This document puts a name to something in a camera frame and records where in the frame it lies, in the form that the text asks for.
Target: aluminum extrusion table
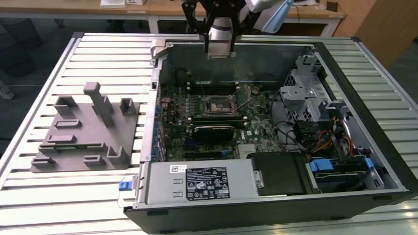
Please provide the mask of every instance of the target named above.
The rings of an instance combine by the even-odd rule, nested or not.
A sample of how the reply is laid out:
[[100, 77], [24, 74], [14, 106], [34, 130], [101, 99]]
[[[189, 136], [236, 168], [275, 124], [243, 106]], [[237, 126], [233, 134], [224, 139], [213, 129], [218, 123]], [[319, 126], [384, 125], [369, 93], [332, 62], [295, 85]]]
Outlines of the aluminum extrusion table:
[[[194, 35], [74, 34], [40, 91], [0, 161], [1, 235], [118, 234], [140, 235], [121, 206], [132, 192], [118, 194], [118, 181], [137, 172], [146, 92], [152, 67], [152, 39], [196, 39]], [[321, 41], [361, 97], [412, 172], [418, 175], [418, 106], [361, 43], [349, 38], [243, 36], [243, 40]], [[57, 96], [72, 94], [88, 102], [85, 82], [100, 82], [110, 102], [130, 97], [140, 102], [130, 167], [114, 171], [33, 174], [30, 161], [45, 137]], [[329, 84], [337, 97], [336, 87]], [[404, 234], [418, 233], [418, 202], [375, 208], [345, 220], [259, 226], [192, 234]]]

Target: blue tab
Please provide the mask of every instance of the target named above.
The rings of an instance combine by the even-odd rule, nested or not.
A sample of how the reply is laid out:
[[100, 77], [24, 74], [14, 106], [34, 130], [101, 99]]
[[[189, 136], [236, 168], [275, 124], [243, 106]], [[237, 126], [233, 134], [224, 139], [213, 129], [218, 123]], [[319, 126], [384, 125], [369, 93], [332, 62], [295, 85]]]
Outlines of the blue tab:
[[317, 167], [316, 167], [316, 164], [313, 162], [309, 162], [308, 166], [311, 167], [312, 172], [317, 171]]
[[372, 164], [371, 159], [369, 159], [369, 158], [365, 158], [364, 161], [365, 161], [365, 165], [367, 165], [367, 167], [368, 167], [368, 170], [371, 170], [371, 169], [373, 168], [373, 164]]
[[319, 170], [333, 170], [331, 161], [328, 159], [315, 159], [308, 163], [312, 172]]
[[132, 190], [132, 181], [118, 182], [118, 191], [130, 191]]

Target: power supply label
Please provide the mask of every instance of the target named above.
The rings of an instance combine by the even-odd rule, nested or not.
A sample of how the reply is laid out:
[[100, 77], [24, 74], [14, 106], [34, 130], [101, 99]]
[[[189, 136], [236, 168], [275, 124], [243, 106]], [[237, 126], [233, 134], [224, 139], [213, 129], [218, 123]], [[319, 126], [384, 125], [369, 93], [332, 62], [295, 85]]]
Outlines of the power supply label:
[[188, 201], [229, 198], [226, 168], [186, 169], [185, 198]]

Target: wooden desk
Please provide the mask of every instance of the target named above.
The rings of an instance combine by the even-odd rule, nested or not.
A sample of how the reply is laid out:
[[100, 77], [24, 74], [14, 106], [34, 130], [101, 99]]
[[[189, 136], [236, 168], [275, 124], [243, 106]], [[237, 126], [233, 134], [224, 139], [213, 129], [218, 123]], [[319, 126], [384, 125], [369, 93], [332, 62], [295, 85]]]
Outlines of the wooden desk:
[[[158, 33], [158, 20], [185, 20], [180, 0], [148, 0], [144, 5], [100, 9], [100, 0], [0, 0], [0, 17], [52, 19], [124, 19], [146, 20], [150, 33]], [[204, 16], [202, 7], [196, 9], [196, 18]], [[325, 24], [320, 36], [332, 36], [345, 14], [317, 9], [317, 6], [291, 8], [285, 23]]]
[[359, 37], [385, 68], [408, 48], [418, 35], [418, 1], [337, 0], [348, 13], [336, 37]]

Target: white sticker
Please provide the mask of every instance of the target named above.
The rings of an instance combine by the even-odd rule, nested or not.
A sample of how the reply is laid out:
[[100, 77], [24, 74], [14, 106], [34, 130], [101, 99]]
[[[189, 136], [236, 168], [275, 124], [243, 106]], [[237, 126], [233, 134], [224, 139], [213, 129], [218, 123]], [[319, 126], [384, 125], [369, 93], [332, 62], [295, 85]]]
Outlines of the white sticker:
[[138, 14], [144, 14], [145, 11], [126, 11], [126, 13], [138, 13]]
[[169, 165], [169, 173], [184, 173], [186, 165]]
[[226, 189], [221, 189], [221, 190], [217, 191], [218, 194], [228, 193], [228, 192], [229, 191]]

